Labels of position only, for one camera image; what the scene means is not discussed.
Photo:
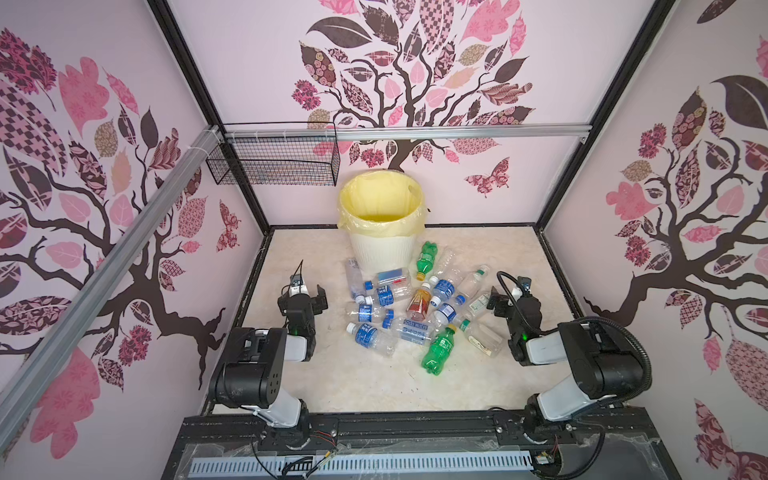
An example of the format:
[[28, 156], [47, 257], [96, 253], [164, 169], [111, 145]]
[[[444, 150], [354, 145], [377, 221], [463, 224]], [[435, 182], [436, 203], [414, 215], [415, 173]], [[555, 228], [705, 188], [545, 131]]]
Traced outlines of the small bottle blue label blue cap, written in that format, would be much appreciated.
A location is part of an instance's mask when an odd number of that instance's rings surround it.
[[345, 315], [350, 321], [367, 323], [386, 323], [395, 317], [392, 309], [356, 302], [349, 302], [345, 305]]

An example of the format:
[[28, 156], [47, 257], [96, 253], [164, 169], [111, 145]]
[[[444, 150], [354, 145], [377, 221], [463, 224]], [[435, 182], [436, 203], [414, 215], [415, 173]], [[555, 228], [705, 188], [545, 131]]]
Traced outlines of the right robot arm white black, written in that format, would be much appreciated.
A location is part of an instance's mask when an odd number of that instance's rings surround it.
[[531, 293], [530, 282], [505, 271], [496, 278], [501, 289], [491, 290], [490, 306], [506, 320], [514, 360], [528, 367], [564, 363], [570, 369], [564, 380], [527, 400], [522, 419], [527, 432], [622, 404], [650, 389], [650, 357], [624, 326], [585, 316], [544, 330], [541, 302]]

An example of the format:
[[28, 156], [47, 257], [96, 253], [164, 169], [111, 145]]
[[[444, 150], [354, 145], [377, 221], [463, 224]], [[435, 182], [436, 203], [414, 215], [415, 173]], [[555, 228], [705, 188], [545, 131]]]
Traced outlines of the clear bottle green cap front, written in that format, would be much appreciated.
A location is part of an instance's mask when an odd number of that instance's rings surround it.
[[465, 319], [459, 325], [466, 339], [488, 357], [495, 357], [501, 351], [505, 340], [484, 323]]

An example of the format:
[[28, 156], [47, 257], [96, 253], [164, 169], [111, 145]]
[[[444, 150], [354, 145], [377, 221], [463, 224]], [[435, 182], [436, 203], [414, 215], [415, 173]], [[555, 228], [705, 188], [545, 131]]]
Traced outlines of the clear bottle green cap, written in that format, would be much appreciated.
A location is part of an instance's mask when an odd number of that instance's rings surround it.
[[465, 319], [459, 325], [466, 339], [488, 357], [495, 357], [501, 351], [505, 340], [484, 323]]
[[490, 267], [483, 264], [464, 277], [456, 290], [455, 302], [457, 305], [463, 306], [469, 300], [474, 298], [479, 292], [489, 270]]

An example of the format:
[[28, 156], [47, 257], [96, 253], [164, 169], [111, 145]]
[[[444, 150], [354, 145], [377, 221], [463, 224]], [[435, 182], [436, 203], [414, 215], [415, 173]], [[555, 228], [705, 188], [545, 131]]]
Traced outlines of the green bottle yellow cap front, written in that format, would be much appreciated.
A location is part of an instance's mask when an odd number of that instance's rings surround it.
[[437, 334], [421, 362], [422, 368], [428, 374], [438, 376], [443, 371], [455, 346], [455, 334], [456, 327], [454, 325], [447, 325]]

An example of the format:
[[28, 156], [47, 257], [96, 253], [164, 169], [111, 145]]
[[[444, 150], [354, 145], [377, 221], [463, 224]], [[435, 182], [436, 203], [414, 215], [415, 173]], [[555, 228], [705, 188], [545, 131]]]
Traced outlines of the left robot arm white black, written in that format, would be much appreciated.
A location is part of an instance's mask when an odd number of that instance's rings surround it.
[[268, 426], [308, 428], [306, 403], [282, 388], [284, 365], [308, 362], [317, 343], [315, 317], [328, 308], [326, 292], [311, 296], [304, 285], [291, 285], [277, 300], [287, 324], [230, 333], [209, 384], [217, 405], [248, 410]]

